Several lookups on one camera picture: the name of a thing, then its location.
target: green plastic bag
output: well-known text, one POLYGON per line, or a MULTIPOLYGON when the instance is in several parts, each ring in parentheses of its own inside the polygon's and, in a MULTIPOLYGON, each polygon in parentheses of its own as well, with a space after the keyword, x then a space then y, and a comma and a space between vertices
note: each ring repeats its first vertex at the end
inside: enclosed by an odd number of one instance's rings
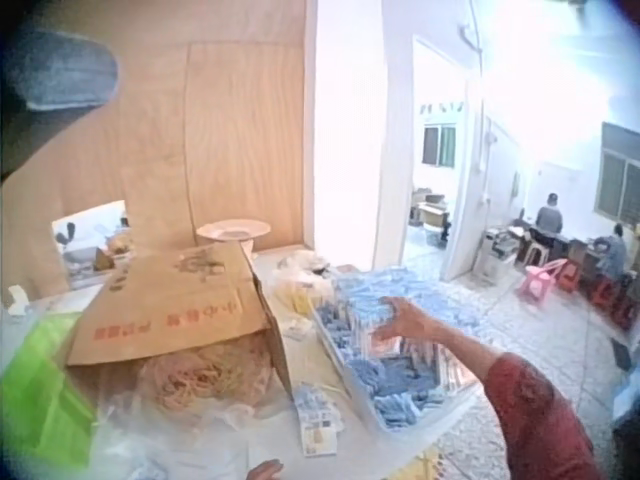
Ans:
POLYGON ((46 315, 0 383, 7 446, 56 466, 88 466, 96 411, 52 360, 80 314, 46 315))

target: doorway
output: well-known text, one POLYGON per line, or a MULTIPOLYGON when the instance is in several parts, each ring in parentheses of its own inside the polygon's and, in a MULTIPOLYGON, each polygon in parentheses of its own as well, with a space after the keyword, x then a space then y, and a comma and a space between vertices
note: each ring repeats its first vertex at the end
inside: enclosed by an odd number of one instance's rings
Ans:
POLYGON ((467 79, 418 40, 413 67, 413 177, 402 264, 440 278, 464 160, 467 79))

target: red stool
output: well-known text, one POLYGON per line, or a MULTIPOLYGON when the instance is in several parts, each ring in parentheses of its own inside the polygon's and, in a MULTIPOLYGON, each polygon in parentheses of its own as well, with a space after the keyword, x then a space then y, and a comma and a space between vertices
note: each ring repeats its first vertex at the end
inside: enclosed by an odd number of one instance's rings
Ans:
POLYGON ((558 274, 556 285, 565 292, 573 293, 578 289, 582 276, 582 265, 575 260, 568 259, 558 274))
POLYGON ((640 303, 625 295, 620 302, 620 305, 618 305, 618 307, 611 315, 611 319, 625 332, 628 332, 629 330, 631 330, 631 327, 638 318, 639 313, 640 303))
POLYGON ((594 307, 610 310, 617 296, 618 288, 615 282, 610 278, 602 277, 590 300, 594 307))

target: red sleeve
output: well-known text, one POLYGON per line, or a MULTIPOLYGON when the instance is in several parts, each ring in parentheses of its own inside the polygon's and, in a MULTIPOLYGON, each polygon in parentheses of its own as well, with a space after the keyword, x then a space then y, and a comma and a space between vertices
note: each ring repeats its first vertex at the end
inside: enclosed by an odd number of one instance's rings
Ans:
POLYGON ((529 362, 505 353, 489 370, 484 389, 500 420, 512 478, 604 478, 571 404, 529 362))

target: wooden wall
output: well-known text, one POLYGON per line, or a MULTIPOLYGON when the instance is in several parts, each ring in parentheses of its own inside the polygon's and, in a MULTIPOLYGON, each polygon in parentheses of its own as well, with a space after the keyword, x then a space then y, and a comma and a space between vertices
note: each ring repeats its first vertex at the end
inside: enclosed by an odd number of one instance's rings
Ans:
POLYGON ((249 217, 302 241, 304 0, 66 0, 38 25, 97 40, 119 90, 2 188, 2 283, 67 291, 51 222, 124 199, 141 254, 249 217))

